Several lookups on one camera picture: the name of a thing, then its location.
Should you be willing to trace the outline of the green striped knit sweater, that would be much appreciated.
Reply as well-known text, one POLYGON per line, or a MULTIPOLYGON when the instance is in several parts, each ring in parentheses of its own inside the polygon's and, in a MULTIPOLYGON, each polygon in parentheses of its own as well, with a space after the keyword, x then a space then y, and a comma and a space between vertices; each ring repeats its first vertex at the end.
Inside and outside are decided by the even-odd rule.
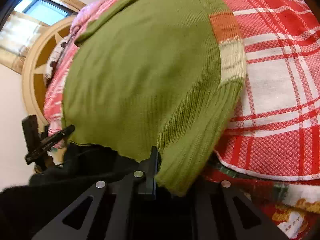
POLYGON ((225 130, 246 77, 239 25, 223 0, 118 0, 75 41, 63 90, 70 141, 143 161, 183 196, 225 130))

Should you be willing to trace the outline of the beige wooden headboard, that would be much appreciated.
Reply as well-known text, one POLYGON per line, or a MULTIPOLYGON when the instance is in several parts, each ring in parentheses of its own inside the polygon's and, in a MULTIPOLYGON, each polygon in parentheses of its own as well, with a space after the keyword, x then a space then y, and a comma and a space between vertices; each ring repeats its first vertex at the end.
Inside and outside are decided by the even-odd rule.
POLYGON ((43 115, 46 86, 43 75, 46 64, 55 46, 69 34, 75 16, 48 26, 28 51, 22 69, 22 95, 25 109, 29 115, 36 115, 39 130, 48 125, 43 115))

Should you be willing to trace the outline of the red patterned blanket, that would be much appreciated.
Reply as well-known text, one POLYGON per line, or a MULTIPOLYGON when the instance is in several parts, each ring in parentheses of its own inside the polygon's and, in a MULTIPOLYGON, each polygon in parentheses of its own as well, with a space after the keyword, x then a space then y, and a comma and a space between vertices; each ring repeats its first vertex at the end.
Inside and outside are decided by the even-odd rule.
POLYGON ((272 181, 224 166, 215 153, 202 176, 239 189, 288 239, 319 239, 319 180, 272 181))

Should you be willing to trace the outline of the patterned beige pillow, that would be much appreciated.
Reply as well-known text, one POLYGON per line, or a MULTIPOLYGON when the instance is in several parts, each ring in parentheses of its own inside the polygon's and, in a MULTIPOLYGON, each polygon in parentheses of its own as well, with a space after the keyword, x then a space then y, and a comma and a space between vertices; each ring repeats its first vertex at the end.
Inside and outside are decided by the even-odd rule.
POLYGON ((64 53, 72 39, 72 34, 69 34, 66 37, 64 37, 61 41, 58 42, 58 44, 55 46, 52 53, 50 54, 43 75, 43 81, 46 86, 48 86, 52 81, 54 74, 57 71, 59 64, 61 63, 62 58, 64 56, 64 53))

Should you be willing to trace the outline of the red white plaid bedspread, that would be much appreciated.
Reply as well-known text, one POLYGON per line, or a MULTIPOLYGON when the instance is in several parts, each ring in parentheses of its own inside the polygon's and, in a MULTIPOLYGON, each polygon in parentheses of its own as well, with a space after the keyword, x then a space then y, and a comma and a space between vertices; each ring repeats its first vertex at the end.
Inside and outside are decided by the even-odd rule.
MULTIPOLYGON (((88 25, 117 1, 104 0, 88 25)), ((250 176, 319 178, 317 19, 303 0, 223 1, 239 25, 247 64, 238 102, 212 153, 250 176)), ((43 114, 50 133, 64 127, 63 90, 75 41, 85 31, 73 35, 47 90, 43 114)))

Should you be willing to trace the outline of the pink pillow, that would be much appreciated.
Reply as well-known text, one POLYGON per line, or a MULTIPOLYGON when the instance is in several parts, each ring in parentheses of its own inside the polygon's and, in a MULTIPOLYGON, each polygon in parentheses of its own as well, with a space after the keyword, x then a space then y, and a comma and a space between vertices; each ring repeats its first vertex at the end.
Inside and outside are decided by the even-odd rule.
POLYGON ((71 24, 70 33, 77 35, 85 31, 88 23, 93 20, 103 4, 104 0, 99 0, 83 7, 71 24))

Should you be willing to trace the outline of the window with curtains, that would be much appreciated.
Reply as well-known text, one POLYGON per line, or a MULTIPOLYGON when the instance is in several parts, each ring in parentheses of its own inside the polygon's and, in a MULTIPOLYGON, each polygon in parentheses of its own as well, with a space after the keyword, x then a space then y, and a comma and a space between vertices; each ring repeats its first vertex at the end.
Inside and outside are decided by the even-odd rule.
POLYGON ((80 0, 20 0, 1 29, 1 65, 21 74, 30 48, 46 29, 85 6, 80 0))

